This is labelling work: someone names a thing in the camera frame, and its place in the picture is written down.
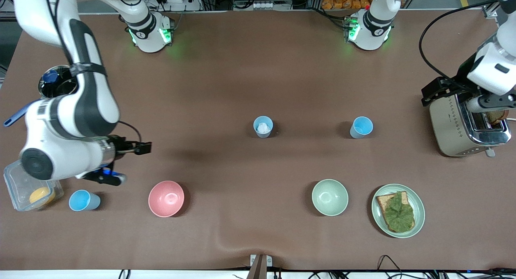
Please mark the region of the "blue cup holding white paper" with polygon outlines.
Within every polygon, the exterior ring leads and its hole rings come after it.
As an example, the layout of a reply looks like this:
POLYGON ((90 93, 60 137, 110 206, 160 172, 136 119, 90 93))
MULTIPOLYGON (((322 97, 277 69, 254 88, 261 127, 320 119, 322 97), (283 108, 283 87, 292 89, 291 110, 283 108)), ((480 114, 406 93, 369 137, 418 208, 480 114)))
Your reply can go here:
POLYGON ((253 122, 253 129, 259 138, 268 138, 273 129, 273 120, 268 116, 258 116, 253 122))

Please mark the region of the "beige chrome toaster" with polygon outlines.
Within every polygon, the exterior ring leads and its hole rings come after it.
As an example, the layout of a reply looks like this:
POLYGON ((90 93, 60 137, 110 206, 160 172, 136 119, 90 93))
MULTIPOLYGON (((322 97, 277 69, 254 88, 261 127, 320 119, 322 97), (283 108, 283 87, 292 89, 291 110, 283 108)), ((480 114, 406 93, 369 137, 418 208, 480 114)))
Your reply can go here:
POLYGON ((504 119, 489 124, 486 112, 470 112, 459 95, 440 98, 429 106, 431 122, 440 152, 446 156, 466 157, 485 152, 495 156, 494 148, 507 144, 512 133, 504 119))

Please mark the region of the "dark toasted bread slice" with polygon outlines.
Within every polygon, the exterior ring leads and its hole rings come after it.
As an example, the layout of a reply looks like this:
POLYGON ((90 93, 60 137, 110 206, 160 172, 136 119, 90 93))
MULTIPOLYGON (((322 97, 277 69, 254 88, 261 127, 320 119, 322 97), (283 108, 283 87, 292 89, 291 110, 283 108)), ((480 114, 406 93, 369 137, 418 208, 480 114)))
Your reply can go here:
POLYGON ((508 117, 509 110, 488 111, 485 115, 487 116, 489 124, 496 125, 508 117))

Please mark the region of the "pink bowl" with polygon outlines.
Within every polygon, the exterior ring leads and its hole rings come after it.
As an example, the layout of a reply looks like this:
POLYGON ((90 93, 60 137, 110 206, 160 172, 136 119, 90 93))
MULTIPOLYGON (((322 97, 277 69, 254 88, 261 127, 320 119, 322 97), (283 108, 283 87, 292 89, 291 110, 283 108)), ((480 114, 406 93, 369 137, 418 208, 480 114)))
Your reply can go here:
POLYGON ((184 190, 175 181, 159 182, 151 189, 148 196, 150 211, 160 218, 176 215, 183 207, 184 201, 184 190))

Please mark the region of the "yellow round food piece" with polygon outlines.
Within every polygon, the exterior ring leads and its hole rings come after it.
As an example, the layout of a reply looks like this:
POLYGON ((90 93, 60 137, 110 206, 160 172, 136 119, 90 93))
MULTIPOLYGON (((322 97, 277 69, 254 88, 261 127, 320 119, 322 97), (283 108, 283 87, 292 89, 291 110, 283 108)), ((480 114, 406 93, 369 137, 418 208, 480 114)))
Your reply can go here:
POLYGON ((40 187, 34 190, 29 196, 31 204, 44 205, 54 200, 56 196, 55 191, 50 187, 40 187))

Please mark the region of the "glass lid blue knob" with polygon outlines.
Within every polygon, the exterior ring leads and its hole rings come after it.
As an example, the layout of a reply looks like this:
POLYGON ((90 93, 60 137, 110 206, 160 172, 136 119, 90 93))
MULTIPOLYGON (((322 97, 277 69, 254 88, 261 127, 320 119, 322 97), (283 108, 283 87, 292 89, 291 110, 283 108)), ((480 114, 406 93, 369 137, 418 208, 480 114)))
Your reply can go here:
POLYGON ((72 76, 70 67, 58 65, 48 69, 40 78, 38 90, 44 99, 74 94, 79 86, 72 76))

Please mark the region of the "clear plastic food container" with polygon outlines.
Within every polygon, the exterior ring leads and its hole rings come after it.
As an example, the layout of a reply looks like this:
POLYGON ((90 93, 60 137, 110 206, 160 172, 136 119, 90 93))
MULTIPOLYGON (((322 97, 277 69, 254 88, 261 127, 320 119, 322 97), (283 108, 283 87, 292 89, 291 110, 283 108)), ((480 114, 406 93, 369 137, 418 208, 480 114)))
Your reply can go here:
POLYGON ((49 206, 63 196, 63 189, 59 180, 37 180, 25 172, 19 160, 5 167, 4 179, 13 207, 17 211, 39 210, 49 206), (31 204, 29 196, 40 187, 52 188, 56 193, 54 200, 44 205, 31 204))

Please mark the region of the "brown table cover cloth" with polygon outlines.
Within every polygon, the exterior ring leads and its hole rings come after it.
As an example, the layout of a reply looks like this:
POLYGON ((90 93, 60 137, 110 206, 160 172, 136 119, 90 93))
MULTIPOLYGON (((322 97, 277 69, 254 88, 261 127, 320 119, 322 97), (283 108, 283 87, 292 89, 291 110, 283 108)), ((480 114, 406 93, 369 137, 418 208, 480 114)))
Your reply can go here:
POLYGON ((313 11, 188 13, 173 45, 133 46, 116 15, 82 16, 95 34, 121 119, 150 154, 126 155, 118 187, 68 179, 41 211, 13 209, 2 177, 26 127, 2 122, 39 98, 37 82, 66 62, 61 49, 22 33, 0 89, 0 270, 226 269, 267 254, 290 270, 516 268, 516 140, 495 157, 442 156, 421 88, 436 77, 418 41, 436 10, 400 11, 387 42, 358 50, 313 11), (268 138, 253 122, 273 120, 268 138), (373 122, 350 135, 359 116, 373 122), (315 184, 341 182, 342 214, 320 214, 315 184), (154 215, 161 181, 184 190, 181 210, 154 215), (376 191, 405 185, 422 200, 422 229, 394 238, 371 211, 376 191), (85 189, 95 210, 72 211, 85 189))

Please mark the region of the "pale green plate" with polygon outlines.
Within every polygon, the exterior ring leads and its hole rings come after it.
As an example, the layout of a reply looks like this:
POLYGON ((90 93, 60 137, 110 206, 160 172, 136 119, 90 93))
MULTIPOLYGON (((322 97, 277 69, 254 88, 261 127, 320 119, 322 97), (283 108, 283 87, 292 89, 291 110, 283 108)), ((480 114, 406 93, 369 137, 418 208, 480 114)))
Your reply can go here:
POLYGON ((394 238, 410 238, 424 225, 422 200, 405 185, 391 183, 380 187, 373 196, 371 211, 380 229, 394 238))

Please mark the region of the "pale green bowl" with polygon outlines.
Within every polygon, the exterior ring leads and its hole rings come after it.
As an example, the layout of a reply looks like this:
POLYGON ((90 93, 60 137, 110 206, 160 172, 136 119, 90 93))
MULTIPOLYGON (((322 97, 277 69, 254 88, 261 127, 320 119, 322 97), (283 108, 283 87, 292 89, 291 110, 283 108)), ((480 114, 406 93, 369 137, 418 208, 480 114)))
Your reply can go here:
POLYGON ((334 179, 317 182, 312 189, 311 199, 315 209, 329 217, 342 214, 350 200, 346 187, 334 179))

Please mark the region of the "aluminium frame rail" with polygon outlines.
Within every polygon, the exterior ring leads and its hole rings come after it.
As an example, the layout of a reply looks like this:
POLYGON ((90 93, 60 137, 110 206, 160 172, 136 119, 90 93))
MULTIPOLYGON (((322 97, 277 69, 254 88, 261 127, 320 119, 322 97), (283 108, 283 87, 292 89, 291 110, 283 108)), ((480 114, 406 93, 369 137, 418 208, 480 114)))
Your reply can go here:
POLYGON ((486 19, 495 19, 498 17, 499 2, 496 0, 494 2, 485 4, 482 6, 483 15, 486 19))

